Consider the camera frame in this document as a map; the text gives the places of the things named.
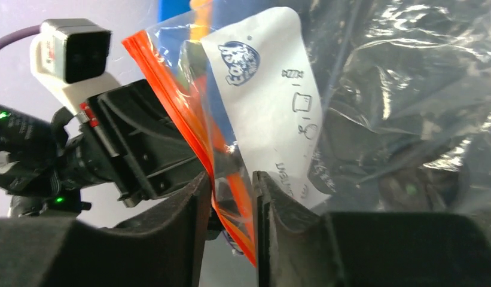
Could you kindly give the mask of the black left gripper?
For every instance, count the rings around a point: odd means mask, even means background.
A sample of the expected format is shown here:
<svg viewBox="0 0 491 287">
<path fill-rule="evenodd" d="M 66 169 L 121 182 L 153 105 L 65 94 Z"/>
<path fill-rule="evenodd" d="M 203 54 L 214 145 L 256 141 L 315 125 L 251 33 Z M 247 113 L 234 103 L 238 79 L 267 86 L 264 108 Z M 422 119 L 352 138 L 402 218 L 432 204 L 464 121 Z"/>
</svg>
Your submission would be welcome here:
<svg viewBox="0 0 491 287">
<path fill-rule="evenodd" d="M 134 207 L 168 197 L 204 172 L 147 80 L 92 96 L 80 107 L 81 133 L 69 141 L 59 167 L 67 187 L 112 182 L 119 201 Z"/>
</svg>

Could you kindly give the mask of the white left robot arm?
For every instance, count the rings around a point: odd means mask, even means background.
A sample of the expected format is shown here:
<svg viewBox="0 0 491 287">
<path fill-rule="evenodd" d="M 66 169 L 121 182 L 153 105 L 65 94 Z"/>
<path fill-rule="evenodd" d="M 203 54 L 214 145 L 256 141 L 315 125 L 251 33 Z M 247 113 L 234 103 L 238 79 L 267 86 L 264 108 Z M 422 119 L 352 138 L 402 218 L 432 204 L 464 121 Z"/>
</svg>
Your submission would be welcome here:
<svg viewBox="0 0 491 287">
<path fill-rule="evenodd" d="M 80 132 L 70 138 L 73 118 Z M 91 208 L 81 190 L 105 183 L 135 207 L 170 196 L 201 172 L 145 80 L 84 100 L 76 115 L 61 108 L 49 122 L 0 105 L 0 188 L 12 196 L 13 217 L 77 216 Z"/>
</svg>

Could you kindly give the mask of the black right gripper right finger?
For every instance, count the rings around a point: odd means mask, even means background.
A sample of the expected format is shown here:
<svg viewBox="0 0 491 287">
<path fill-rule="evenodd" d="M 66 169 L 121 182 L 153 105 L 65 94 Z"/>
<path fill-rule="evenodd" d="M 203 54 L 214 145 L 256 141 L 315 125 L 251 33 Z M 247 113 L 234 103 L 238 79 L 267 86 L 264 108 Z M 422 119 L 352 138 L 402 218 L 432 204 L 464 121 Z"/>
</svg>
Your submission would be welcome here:
<svg viewBox="0 0 491 287">
<path fill-rule="evenodd" d="M 490 233 L 451 213 L 317 215 L 254 172 L 259 286 L 491 286 Z"/>
</svg>

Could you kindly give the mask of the clear red-zipper zip bag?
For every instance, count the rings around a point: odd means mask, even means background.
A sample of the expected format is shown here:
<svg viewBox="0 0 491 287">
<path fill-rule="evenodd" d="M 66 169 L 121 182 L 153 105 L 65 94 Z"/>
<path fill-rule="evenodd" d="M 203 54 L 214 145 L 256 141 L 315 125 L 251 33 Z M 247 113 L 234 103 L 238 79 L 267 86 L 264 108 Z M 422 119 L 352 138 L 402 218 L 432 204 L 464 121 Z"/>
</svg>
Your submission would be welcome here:
<svg viewBox="0 0 491 287">
<path fill-rule="evenodd" d="M 491 1 L 202 1 L 123 40 L 256 262 L 253 174 L 308 210 L 491 241 Z"/>
</svg>

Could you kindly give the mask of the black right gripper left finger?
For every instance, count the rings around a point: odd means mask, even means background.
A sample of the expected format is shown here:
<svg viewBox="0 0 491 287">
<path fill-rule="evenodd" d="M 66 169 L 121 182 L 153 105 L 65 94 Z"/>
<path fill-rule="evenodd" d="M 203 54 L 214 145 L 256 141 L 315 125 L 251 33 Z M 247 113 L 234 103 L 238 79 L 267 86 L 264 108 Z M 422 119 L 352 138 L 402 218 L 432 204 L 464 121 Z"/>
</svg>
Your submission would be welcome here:
<svg viewBox="0 0 491 287">
<path fill-rule="evenodd" d="M 114 228 L 0 218 L 0 286 L 197 286 L 210 197 L 211 181 L 200 173 Z"/>
</svg>

